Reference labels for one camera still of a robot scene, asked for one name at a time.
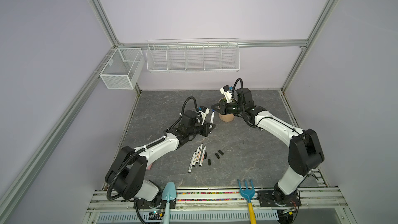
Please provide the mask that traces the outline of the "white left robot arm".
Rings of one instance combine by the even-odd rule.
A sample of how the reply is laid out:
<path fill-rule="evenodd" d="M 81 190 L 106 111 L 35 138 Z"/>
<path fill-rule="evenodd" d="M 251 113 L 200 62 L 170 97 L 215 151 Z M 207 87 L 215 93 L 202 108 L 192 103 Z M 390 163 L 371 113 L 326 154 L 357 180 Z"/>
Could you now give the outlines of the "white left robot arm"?
<path fill-rule="evenodd" d="M 106 198 L 109 201 L 123 198 L 141 198 L 153 202 L 159 197 L 161 188 L 145 180 L 149 165 L 165 154 L 175 151 L 190 141 L 192 136 L 209 136 L 216 127 L 214 123 L 196 123 L 185 127 L 179 125 L 169 129 L 161 138 L 141 147 L 123 147 L 105 176 L 108 184 Z"/>

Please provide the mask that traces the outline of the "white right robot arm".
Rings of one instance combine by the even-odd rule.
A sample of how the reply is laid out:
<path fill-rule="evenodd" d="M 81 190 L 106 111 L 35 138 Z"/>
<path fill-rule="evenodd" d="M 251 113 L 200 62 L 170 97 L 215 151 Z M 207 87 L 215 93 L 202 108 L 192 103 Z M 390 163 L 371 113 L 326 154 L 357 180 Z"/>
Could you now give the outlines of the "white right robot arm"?
<path fill-rule="evenodd" d="M 324 162 L 318 134 L 290 125 L 272 115 L 261 106 L 238 106 L 236 102 L 219 102 L 211 108 L 221 115 L 240 115 L 252 128 L 268 131 L 289 148 L 289 167 L 274 186 L 272 200 L 279 206 L 286 205 L 298 196 L 297 189 L 311 170 Z"/>

